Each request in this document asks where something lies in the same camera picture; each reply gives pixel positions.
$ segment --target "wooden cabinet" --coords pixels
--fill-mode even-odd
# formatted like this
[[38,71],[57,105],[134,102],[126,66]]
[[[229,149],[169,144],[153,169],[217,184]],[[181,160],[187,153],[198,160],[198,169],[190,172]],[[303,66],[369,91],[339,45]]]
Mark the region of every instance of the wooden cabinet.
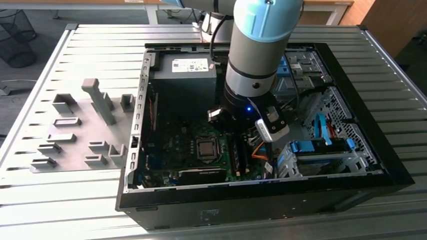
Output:
[[366,25],[393,57],[427,25],[427,0],[355,0],[341,25]]

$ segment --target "table leg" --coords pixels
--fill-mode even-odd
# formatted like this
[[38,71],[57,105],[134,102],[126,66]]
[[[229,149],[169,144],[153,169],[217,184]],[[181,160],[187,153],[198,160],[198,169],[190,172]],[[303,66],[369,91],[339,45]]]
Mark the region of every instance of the table leg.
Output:
[[11,89],[0,82],[0,96],[7,96],[11,93]]
[[61,10],[50,10],[53,19],[59,19],[61,18]]
[[147,5],[146,6],[147,15],[149,15],[149,22],[151,25],[159,24],[159,18],[158,18],[158,6],[155,5]]
[[329,17],[326,25],[338,25],[338,24],[341,24],[343,15],[345,15],[346,10],[347,10],[347,6],[343,5],[343,6],[335,6],[335,7],[337,8],[335,8],[331,16]]

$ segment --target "aluminum extrusion table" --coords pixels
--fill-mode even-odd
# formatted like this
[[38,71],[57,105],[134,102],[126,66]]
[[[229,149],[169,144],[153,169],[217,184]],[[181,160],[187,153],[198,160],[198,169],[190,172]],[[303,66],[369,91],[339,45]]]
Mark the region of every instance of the aluminum extrusion table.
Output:
[[110,96],[137,94],[145,43],[199,41],[190,25],[81,25],[66,30],[0,149],[2,239],[426,239],[426,96],[370,32],[357,27],[302,26],[291,41],[329,43],[414,177],[415,185],[401,192],[337,214],[146,232],[115,211],[119,169],[31,173],[31,152],[45,141],[43,124],[51,122],[35,112],[54,111],[43,102],[49,93],[74,91],[75,78],[97,77]]

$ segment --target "wire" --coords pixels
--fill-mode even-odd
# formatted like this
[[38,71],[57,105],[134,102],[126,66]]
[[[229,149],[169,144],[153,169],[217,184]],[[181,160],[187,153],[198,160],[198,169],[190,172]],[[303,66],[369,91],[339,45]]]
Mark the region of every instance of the wire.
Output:
[[289,69],[289,72],[290,72],[290,77],[291,77],[291,81],[293,81],[294,89],[295,89],[295,93],[297,93],[297,106],[295,106],[295,109],[298,110],[299,106],[301,106],[301,100],[302,100],[301,99],[299,86],[297,85],[297,80],[295,80],[294,72],[293,72],[293,69],[291,69],[290,60],[289,60],[286,54],[283,54],[283,58],[285,58],[285,61],[286,61],[286,65],[287,65],[287,69]]
[[3,80],[2,82],[38,82],[38,80],[16,79],[16,80]]
[[331,137],[333,137],[333,138],[338,138],[339,136],[337,135],[337,132],[335,132],[335,129],[334,129],[331,123],[327,122],[327,123],[326,123],[326,126],[327,126],[327,129],[329,129],[329,132],[330,132]]
[[229,18],[229,15],[226,15],[226,16],[222,18],[222,20],[221,20],[221,22],[219,22],[219,24],[218,24],[218,26],[217,26],[217,28],[215,28],[215,31],[214,31],[214,33],[213,33],[211,44],[210,44],[210,46],[209,46],[209,54],[210,54],[211,59],[213,59],[214,62],[217,62],[217,57],[215,57],[215,55],[214,55],[214,43],[215,43],[215,38],[217,38],[217,35],[219,34],[221,28],[222,28],[222,26],[223,26],[227,18]]
[[194,20],[195,20],[195,22],[197,22],[197,23],[199,23],[199,22],[198,22],[197,13],[195,13],[195,9],[191,9],[191,13],[193,13],[193,16],[194,16]]
[[163,12],[166,12],[166,14],[167,14],[173,19],[181,20],[181,24],[185,24],[185,22],[187,22],[187,20],[193,17],[193,15],[194,15],[195,21],[198,21],[198,18],[197,18],[197,14],[195,14],[195,10],[194,10],[194,9],[191,9],[191,13],[190,13],[189,17],[186,18],[186,20],[182,20],[179,17],[171,15],[171,14],[169,13],[169,11],[166,11],[166,10],[163,10]]
[[299,19],[302,19],[302,16],[303,16],[303,13],[305,13],[305,4],[306,4],[306,2],[303,1],[302,2],[302,10],[299,12]]
[[257,155],[257,152],[261,150],[263,144],[265,144],[265,142],[262,141],[261,144],[258,145],[255,151],[253,152],[251,157],[255,158],[255,159],[269,160],[269,158],[266,156]]

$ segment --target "gray 3d printed part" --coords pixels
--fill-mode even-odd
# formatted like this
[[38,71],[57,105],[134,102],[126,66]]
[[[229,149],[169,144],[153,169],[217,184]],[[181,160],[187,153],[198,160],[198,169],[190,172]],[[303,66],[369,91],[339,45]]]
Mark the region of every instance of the gray 3d printed part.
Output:
[[109,157],[111,158],[114,164],[118,167],[122,166],[126,155],[127,155],[127,146],[125,144],[122,144],[121,151],[117,150],[114,145],[110,145]]
[[85,162],[90,167],[99,167],[109,164],[107,159],[102,154],[89,155],[85,157],[86,157]]
[[55,119],[54,126],[55,127],[77,127],[82,124],[82,120],[79,117],[62,117]]
[[78,137],[74,133],[65,134],[50,134],[47,137],[47,142],[50,143],[74,143]]
[[134,112],[135,110],[135,97],[133,94],[123,94],[121,99],[123,112]]
[[97,152],[107,152],[110,145],[106,141],[90,141],[87,146],[94,153]]
[[[109,93],[107,92],[102,92],[102,98],[105,99],[107,105],[109,105],[109,108],[110,108],[110,111],[115,110],[115,105],[114,105],[114,102],[113,102],[113,99],[110,98],[109,96]],[[95,109],[95,112],[101,112],[97,108],[97,105],[95,105],[95,102],[91,103],[93,104],[93,107]]]
[[34,166],[37,169],[53,169],[57,167],[57,165],[57,161],[49,156],[35,158],[31,163],[31,166]]
[[114,125],[117,123],[115,116],[111,112],[109,103],[105,100],[105,96],[101,92],[99,85],[101,85],[101,82],[97,78],[87,78],[83,81],[82,89],[90,94],[94,104],[97,106],[97,109],[101,113],[101,116],[106,121],[106,124]]
[[62,147],[55,143],[41,144],[38,150],[43,154],[59,154],[62,152]]
[[70,93],[67,94],[57,94],[53,102],[53,106],[55,107],[59,114],[73,114],[74,111],[71,109],[71,105],[78,104]]

